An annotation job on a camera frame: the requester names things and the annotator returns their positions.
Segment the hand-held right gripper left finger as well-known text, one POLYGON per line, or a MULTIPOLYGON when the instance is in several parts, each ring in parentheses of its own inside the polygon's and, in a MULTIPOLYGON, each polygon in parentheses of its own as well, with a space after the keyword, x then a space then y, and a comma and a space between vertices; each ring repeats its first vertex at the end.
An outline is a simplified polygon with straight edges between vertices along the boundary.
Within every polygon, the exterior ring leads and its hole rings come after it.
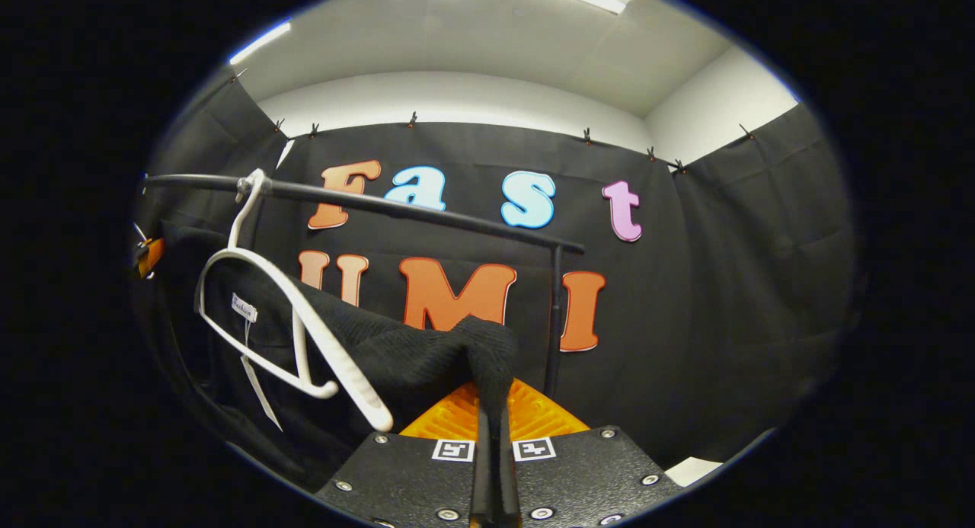
POLYGON ((315 496, 373 526, 488 527, 490 425, 472 382, 399 432, 372 432, 315 496))

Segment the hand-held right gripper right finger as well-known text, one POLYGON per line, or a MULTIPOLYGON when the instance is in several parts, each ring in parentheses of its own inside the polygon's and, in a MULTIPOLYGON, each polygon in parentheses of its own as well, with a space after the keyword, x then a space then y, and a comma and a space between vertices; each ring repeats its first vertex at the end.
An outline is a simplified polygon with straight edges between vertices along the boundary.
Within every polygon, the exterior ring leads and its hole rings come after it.
POLYGON ((504 508, 516 527, 606 527, 683 488, 618 425, 591 428, 515 379, 507 399, 504 508))

